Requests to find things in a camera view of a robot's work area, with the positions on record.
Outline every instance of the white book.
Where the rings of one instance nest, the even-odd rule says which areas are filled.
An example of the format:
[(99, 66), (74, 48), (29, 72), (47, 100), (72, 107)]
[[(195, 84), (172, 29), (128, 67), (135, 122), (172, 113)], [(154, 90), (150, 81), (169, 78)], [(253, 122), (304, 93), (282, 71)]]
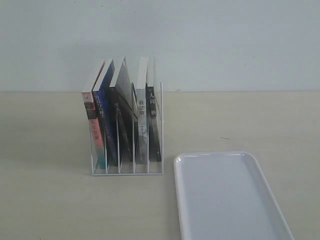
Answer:
[(148, 57), (141, 57), (139, 63), (138, 79), (136, 82), (136, 102), (138, 108), (138, 143), (139, 156), (137, 163), (148, 163), (148, 127), (147, 127), (147, 78), (148, 78)]

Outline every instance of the table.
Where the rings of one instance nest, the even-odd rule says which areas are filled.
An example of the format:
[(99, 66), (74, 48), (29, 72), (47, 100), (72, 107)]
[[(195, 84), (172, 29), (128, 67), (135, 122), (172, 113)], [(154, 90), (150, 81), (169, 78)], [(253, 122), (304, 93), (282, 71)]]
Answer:
[(0, 238), (178, 240), (183, 152), (247, 151), (296, 240), (320, 239), (320, 92), (164, 94), (164, 175), (90, 176), (80, 93), (0, 93)]

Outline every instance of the book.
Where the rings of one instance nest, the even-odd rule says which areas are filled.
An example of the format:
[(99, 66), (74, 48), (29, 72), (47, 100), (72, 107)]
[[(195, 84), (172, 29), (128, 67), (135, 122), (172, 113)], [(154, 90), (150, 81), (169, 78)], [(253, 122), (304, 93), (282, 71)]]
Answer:
[(105, 146), (92, 90), (97, 82), (98, 77), (101, 74), (104, 65), (105, 61), (98, 61), (96, 67), (94, 68), (82, 90), (83, 103), (89, 121), (90, 132), (97, 155), (97, 161), (101, 167), (105, 166), (106, 164)]
[[(112, 106), (110, 99), (105, 92), (105, 86), (108, 86), (115, 72), (113, 59), (105, 62), (105, 65), (98, 77), (95, 86), (92, 90), (94, 103), (98, 109), (98, 118), (104, 130), (106, 144), (111, 160), (118, 165), (118, 148), (116, 143), (116, 127), (112, 124)], [(100, 168), (106, 168), (106, 164), (100, 164)]]
[(147, 129), (147, 75), (148, 75), (148, 57), (141, 57), (139, 63), (138, 78), (136, 82), (136, 102), (138, 117), (138, 145), (139, 157), (137, 163), (147, 164), (148, 162), (148, 129)]
[[(112, 80), (109, 86), (106, 86), (106, 93), (110, 97), (112, 104), (114, 105), (119, 129), (121, 132), (121, 138), (123, 144), (128, 153), (129, 159), (133, 160), (133, 123), (137, 132), (138, 118), (137, 118), (137, 104), (133, 105), (132, 109), (132, 86), (128, 74), (128, 68), (126, 58), (121, 59), (120, 66), (117, 66), (113, 74)], [(137, 137), (134, 136), (134, 142), (137, 142)]]
[(160, 108), (157, 99), (157, 84), (155, 80), (155, 59), (153, 64), (149, 62), (147, 78), (147, 115), (148, 115), (148, 131), (149, 131), (149, 155), (150, 160), (160, 162), (161, 143), (159, 139), (159, 127), (161, 126)]

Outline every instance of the blue book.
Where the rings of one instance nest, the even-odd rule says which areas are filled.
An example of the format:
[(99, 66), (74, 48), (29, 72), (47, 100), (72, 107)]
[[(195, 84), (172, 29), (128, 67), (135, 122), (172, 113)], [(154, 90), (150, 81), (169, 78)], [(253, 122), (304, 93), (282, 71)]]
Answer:
[[(117, 149), (117, 136), (116, 128), (112, 118), (112, 105), (105, 92), (105, 86), (109, 86), (115, 72), (115, 65), (113, 59), (109, 59), (105, 62), (104, 68), (102, 69), (99, 78), (97, 79), (95, 86), (92, 90), (94, 101), (98, 110), (98, 118), (102, 125), (106, 144), (108, 148), (109, 156), (114, 164), (118, 165), (118, 149)], [(101, 169), (106, 168), (105, 161), (99, 161), (99, 166)]]

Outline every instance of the pink book spine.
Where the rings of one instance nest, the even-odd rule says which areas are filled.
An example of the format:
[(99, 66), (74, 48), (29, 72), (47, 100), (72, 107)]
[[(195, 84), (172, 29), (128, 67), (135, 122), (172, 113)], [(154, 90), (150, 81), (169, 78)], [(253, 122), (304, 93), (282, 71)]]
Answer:
[(101, 169), (106, 168), (105, 145), (103, 135), (98, 120), (97, 110), (94, 103), (92, 92), (83, 92), (82, 98), (85, 106), (86, 115), (89, 120), (92, 139), (95, 146), (97, 160)]

